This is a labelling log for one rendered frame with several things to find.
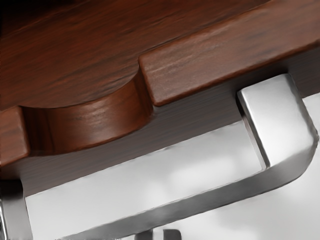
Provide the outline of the dark brown wooden cabinet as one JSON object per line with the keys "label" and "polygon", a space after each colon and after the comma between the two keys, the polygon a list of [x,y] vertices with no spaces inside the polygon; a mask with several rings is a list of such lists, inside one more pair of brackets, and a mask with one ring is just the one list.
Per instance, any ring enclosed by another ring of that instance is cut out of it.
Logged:
{"label": "dark brown wooden cabinet", "polygon": [[0,0],[5,240],[200,239],[320,153],[320,0]]}

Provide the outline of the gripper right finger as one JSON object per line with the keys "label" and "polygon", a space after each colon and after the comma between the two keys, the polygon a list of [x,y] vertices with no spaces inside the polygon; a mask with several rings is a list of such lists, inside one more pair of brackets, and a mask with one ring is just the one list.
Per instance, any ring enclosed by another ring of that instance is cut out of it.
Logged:
{"label": "gripper right finger", "polygon": [[163,240],[182,240],[182,234],[178,229],[164,229]]}

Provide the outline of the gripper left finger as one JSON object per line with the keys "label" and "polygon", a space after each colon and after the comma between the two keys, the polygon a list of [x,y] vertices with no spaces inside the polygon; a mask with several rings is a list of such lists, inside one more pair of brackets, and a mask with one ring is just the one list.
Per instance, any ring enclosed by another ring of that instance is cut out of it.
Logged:
{"label": "gripper left finger", "polygon": [[148,229],[146,231],[137,233],[134,236],[134,240],[153,240],[153,230]]}

